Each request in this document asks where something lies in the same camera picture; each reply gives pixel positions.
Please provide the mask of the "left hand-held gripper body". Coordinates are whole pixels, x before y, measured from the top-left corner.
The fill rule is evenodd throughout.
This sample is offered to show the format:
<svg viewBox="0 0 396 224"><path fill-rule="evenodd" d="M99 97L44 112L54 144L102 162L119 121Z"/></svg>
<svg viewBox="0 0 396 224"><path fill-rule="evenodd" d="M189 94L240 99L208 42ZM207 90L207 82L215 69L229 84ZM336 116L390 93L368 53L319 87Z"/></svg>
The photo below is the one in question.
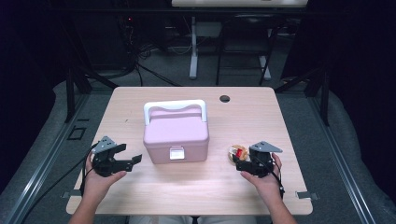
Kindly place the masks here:
<svg viewBox="0 0 396 224"><path fill-rule="evenodd" d="M92 149L93 170L103 177L108 177L120 171L131 172L133 165L128 161L117 161L115 155L111 155L109 150L117 144L108 136L104 136Z"/></svg>

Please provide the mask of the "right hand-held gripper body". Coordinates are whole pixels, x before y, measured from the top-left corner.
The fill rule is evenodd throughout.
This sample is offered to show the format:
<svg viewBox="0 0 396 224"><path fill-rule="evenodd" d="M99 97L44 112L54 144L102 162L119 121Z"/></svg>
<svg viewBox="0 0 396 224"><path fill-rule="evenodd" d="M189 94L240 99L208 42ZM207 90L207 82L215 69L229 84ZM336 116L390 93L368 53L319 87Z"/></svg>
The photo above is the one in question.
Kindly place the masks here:
<svg viewBox="0 0 396 224"><path fill-rule="evenodd" d="M260 141L249 148L249 167L247 171L257 177L265 177L274 171L273 152L281 153L282 149L265 141Z"/></svg>

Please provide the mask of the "pink storage box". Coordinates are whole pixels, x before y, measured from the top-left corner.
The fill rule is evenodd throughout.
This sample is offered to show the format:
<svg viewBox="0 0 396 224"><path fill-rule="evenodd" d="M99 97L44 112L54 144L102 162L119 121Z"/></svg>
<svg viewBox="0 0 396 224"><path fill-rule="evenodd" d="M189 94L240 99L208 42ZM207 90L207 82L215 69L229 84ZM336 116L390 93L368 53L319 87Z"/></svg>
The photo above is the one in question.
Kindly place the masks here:
<svg viewBox="0 0 396 224"><path fill-rule="evenodd" d="M154 164L205 161L209 129L204 100L148 102L143 143Z"/></svg>

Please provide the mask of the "person's right hand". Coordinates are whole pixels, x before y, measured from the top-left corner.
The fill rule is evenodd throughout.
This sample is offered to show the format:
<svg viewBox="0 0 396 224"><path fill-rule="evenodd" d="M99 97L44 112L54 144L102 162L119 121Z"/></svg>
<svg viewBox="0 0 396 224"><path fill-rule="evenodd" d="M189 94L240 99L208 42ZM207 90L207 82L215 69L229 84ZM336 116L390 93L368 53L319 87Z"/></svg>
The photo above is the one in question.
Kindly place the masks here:
<svg viewBox="0 0 396 224"><path fill-rule="evenodd" d="M263 178L258 178L245 171L240 173L242 177L244 177L256 188L267 207L281 204L283 202L280 194L279 184L279 174L282 163L280 158L275 153L272 154L272 158L275 160L275 166L272 174L269 174Z"/></svg>

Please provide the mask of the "person's left hand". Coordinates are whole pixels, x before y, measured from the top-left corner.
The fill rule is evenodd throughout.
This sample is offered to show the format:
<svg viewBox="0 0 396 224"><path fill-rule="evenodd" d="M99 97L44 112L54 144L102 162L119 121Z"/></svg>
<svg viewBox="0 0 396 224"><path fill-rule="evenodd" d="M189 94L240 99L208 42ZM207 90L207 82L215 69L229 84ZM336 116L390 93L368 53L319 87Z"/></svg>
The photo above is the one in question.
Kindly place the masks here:
<svg viewBox="0 0 396 224"><path fill-rule="evenodd" d="M92 168L92 154L86 159L86 177L84 185L83 201L101 202L108 193L110 187L127 175L126 171L117 172L108 177L98 175Z"/></svg>

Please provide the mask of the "black metal stand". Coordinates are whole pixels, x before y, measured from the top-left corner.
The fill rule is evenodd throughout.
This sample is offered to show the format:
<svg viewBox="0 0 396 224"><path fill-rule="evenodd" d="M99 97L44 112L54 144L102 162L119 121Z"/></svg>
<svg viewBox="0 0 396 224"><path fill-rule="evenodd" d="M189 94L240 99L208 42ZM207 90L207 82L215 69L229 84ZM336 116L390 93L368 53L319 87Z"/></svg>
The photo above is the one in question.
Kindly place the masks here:
<svg viewBox="0 0 396 224"><path fill-rule="evenodd" d="M329 108L329 96L330 96L330 76L327 73L325 67L321 66L314 68L302 76L295 77L290 81L287 81L282 86L275 89L276 93L281 93L287 91L288 89L296 86L298 83L303 81L308 81L304 89L304 94L306 97L314 97L317 95L318 91L320 94L320 104L319 104L319 116L323 123L328 126L328 108Z"/></svg>
<svg viewBox="0 0 396 224"><path fill-rule="evenodd" d="M92 85L89 82L89 78L99 81L111 90L116 89L118 85L100 76L92 69L91 62L89 61L73 21L71 19L61 19L61 25L64 30L65 38L70 46L70 53L68 55L69 66L65 80L67 101L65 123L67 123L76 114L75 87L77 87L82 94L90 94L92 92Z"/></svg>

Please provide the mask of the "black chair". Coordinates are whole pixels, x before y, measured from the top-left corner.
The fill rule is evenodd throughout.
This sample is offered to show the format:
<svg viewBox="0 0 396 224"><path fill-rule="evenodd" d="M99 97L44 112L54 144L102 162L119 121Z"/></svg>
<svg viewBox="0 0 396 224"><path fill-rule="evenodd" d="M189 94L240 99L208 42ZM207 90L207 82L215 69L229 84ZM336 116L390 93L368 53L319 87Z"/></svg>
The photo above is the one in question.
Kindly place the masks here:
<svg viewBox="0 0 396 224"><path fill-rule="evenodd" d="M267 78L276 37L286 19L275 14L236 15L220 29L217 46L216 84L222 76L241 71L261 73L259 84Z"/></svg>

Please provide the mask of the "white desk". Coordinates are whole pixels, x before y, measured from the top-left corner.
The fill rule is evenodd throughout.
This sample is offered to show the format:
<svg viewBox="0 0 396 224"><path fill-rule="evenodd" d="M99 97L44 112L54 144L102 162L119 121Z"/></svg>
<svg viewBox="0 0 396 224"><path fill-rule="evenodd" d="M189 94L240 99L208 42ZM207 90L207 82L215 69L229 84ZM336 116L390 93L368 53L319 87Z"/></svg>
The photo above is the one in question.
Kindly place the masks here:
<svg viewBox="0 0 396 224"><path fill-rule="evenodd" d="M172 7L177 9L283 9L290 8L292 12L306 7L308 0L172 0ZM190 79L197 78L198 47L197 38L214 37L220 31L220 22L201 21L191 17L191 66Z"/></svg>

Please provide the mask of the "dark curtain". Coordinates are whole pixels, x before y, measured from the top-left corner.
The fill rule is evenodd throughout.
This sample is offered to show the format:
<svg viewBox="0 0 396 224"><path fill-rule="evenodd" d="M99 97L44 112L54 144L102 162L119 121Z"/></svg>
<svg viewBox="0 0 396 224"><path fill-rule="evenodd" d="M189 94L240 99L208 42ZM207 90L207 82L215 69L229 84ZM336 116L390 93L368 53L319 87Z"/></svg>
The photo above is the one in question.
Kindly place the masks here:
<svg viewBox="0 0 396 224"><path fill-rule="evenodd" d="M331 90L357 133L361 159L396 203L396 0L323 0L340 45Z"/></svg>
<svg viewBox="0 0 396 224"><path fill-rule="evenodd" d="M63 81L44 0L0 0L0 193L19 169Z"/></svg>

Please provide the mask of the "aluminium floor rail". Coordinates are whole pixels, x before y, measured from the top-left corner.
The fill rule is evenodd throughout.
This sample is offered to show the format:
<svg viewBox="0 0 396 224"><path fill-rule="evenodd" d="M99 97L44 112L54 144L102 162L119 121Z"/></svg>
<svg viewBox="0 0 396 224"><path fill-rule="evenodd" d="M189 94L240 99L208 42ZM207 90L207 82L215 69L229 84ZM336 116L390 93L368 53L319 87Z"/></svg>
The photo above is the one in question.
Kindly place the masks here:
<svg viewBox="0 0 396 224"><path fill-rule="evenodd" d="M337 171L343 181L346 188L347 194L350 201L357 212L357 215L361 221L361 224L376 224L375 218L368 207L366 200L364 199L361 189L359 188L354 176L352 175L347 161L334 137L332 130L322 120L319 113L319 104L315 98L308 98L308 103L315 115L320 129L323 131L328 144L330 145L330 152L332 154L332 160L337 168Z"/></svg>
<svg viewBox="0 0 396 224"><path fill-rule="evenodd" d="M55 101L49 119L23 159L16 174L0 195L0 224L21 224L23 217L35 201L37 193L45 182L55 163L61 145L73 129L77 115L83 109L90 95L82 94L75 104L75 113L67 117L66 100L59 96Z"/></svg>

